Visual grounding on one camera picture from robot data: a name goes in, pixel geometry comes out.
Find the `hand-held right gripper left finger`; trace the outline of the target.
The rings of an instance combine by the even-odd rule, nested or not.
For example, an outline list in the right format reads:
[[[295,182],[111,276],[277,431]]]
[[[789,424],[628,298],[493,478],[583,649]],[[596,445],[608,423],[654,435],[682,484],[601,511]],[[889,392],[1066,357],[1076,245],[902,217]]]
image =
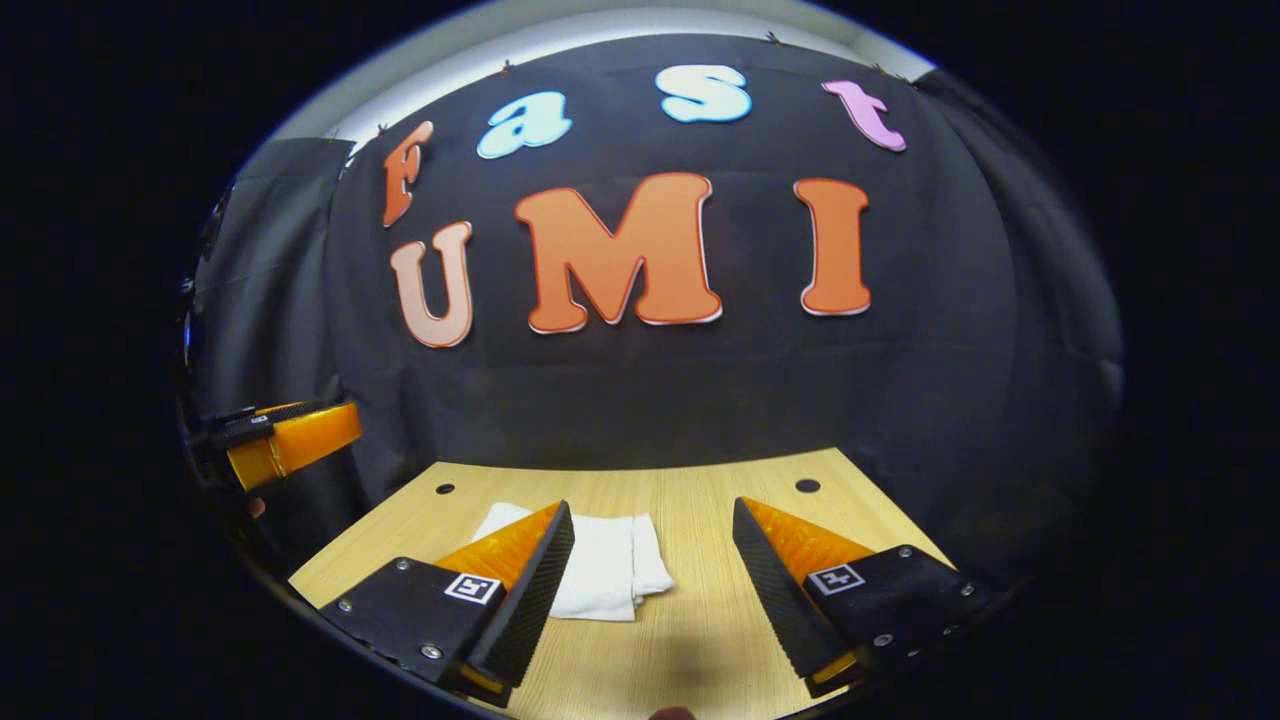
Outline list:
[[[425,562],[399,556],[319,606],[337,630],[435,688],[507,707],[575,544],[559,501]]]

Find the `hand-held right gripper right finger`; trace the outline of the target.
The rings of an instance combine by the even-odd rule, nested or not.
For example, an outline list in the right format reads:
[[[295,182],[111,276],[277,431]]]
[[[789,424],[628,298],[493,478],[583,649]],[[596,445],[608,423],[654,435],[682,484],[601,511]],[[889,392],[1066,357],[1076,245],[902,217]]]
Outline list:
[[[732,537],[810,697],[900,674],[984,616],[996,594],[914,544],[870,550],[749,497]]]

